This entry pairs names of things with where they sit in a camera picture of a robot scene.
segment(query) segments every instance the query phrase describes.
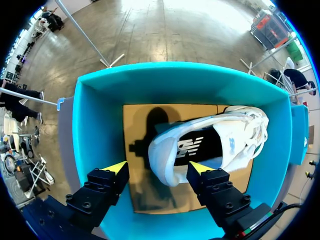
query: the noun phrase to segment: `concrete floor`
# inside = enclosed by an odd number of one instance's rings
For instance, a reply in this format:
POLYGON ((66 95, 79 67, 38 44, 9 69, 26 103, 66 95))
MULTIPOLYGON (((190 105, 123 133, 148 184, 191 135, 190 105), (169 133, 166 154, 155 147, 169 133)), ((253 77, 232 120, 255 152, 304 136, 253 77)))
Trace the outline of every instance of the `concrete floor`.
MULTIPOLYGON (((99 0, 73 16, 108 61, 125 54, 117 65, 187 61, 247 72, 240 58, 257 63, 269 54, 248 32, 255 13, 235 0, 99 0)), ((284 63, 286 51, 275 58, 284 63)), ((271 57, 254 71, 263 75, 279 67, 271 57)), ((64 29, 48 32, 36 42, 20 82, 57 102, 74 95, 79 76, 103 68, 94 50, 66 20, 64 29)), ((55 179, 49 194, 65 203, 70 188, 59 152, 56 108, 33 102, 27 105, 43 113, 37 152, 45 157, 55 179)), ((28 128, 34 124, 31 119, 28 128)))

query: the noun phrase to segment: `shoe tongue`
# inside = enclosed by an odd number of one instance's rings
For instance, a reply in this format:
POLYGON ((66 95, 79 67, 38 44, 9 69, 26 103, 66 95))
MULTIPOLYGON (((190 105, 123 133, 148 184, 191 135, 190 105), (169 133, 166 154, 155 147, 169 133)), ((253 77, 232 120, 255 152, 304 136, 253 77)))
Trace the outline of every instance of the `shoe tongue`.
POLYGON ((220 136, 222 146, 222 165, 225 168, 246 146, 245 140, 253 135, 253 129, 246 129, 246 122, 224 120, 213 124, 220 136))

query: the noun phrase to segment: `metal pole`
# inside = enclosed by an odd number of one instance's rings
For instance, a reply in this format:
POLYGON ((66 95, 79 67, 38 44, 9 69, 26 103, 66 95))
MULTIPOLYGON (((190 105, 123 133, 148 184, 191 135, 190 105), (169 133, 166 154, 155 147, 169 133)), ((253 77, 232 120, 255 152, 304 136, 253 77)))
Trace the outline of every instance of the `metal pole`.
POLYGON ((291 38, 289 41, 287 41, 285 44, 283 44, 281 47, 279 47, 277 50, 275 50, 273 53, 271 53, 269 56, 265 57, 264 59, 262 59, 261 61, 259 61, 258 63, 256 63, 255 65, 252 66, 252 69, 254 67, 256 67, 257 65, 259 65, 260 63, 264 62, 265 60, 267 60, 268 58, 270 58, 271 56, 273 56, 275 53, 279 52, 282 48, 288 46, 290 43, 292 43, 295 39, 297 38, 297 36, 291 38))
POLYGON ((100 61, 104 65, 106 65, 108 68, 110 68, 110 64, 107 62, 107 60, 104 58, 104 56, 99 52, 99 50, 96 48, 96 46, 93 44, 93 42, 90 40, 90 38, 86 35, 86 33, 81 29, 81 27, 78 25, 76 20, 71 16, 71 14, 68 12, 66 7, 63 5, 63 3, 60 0, 55 0, 56 4, 61 8, 62 12, 71 20, 71 22, 74 24, 74 26, 79 30, 79 32, 84 36, 84 38, 87 40, 87 42, 93 47, 93 49, 96 51, 96 53, 100 56, 100 61))
POLYGON ((9 95, 12 95, 12 96, 15 96, 15 97, 18 97, 18 98, 22 98, 22 99, 29 99, 29 100, 32 100, 32 101, 35 101, 35 102, 38 102, 38 103, 42 103, 42 104, 51 104, 51 105, 57 106, 57 104, 54 103, 54 102, 41 100, 39 98, 35 98, 35 97, 32 97, 32 96, 26 96, 26 95, 17 93, 15 91, 10 91, 10 90, 2 88, 2 87, 0 87, 0 93, 9 94, 9 95))
POLYGON ((309 89, 309 90, 306 90, 306 91, 302 91, 302 92, 297 92, 295 94, 291 94, 290 97, 294 97, 294 96, 297 96, 297 95, 300 95, 300 94, 306 94, 306 93, 309 93, 309 92, 313 92, 313 91, 316 91, 318 88, 312 88, 312 89, 309 89))

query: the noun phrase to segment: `person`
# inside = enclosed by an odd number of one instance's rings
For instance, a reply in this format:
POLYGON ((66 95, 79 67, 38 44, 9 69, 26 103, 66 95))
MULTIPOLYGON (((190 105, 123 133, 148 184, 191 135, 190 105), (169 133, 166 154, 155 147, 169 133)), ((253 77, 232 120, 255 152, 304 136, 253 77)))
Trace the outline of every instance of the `person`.
MULTIPOLYGON (((4 79, 0 79, 1 88, 7 89, 19 94, 30 96, 37 99, 44 99, 44 92, 38 92, 34 90, 24 90, 18 88, 16 85, 7 82, 4 79)), ((28 107, 22 105, 19 101, 22 98, 17 96, 12 96, 3 92, 0 92, 0 107, 5 107, 8 111, 12 112, 12 117, 15 118, 18 122, 22 122, 27 116, 34 118, 42 124, 42 113, 36 112, 28 107)))
MULTIPOLYGON (((316 85, 313 81, 307 81, 305 75, 296 69, 286 69, 284 70, 283 74, 290 78, 295 94, 297 93, 297 89, 311 90, 316 88, 316 85)), ((317 94, 317 91, 310 91, 309 94, 314 96, 317 94)))
POLYGON ((49 25, 51 25, 52 31, 55 31, 56 29, 61 30, 65 26, 61 17, 54 14, 57 9, 58 7, 56 7, 54 10, 48 10, 48 7, 45 6, 41 15, 41 17, 46 19, 49 25))

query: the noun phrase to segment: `black bag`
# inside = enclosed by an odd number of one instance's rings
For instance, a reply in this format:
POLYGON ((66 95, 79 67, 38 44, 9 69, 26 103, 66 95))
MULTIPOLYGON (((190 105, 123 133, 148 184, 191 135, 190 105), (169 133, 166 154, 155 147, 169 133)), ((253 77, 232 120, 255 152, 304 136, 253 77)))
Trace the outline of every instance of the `black bag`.
MULTIPOLYGON (((280 71, 277 70, 277 69, 275 69, 275 68, 271 68, 268 73, 269 73, 271 76, 273 76, 274 78, 276 78, 276 79, 279 79, 279 78, 280 78, 280 75, 281 75, 280 71)), ((268 82, 270 82, 270 83, 272 83, 272 84, 276 84, 277 81, 276 81, 274 78, 272 78, 272 77, 270 77, 270 76, 267 76, 268 82)))

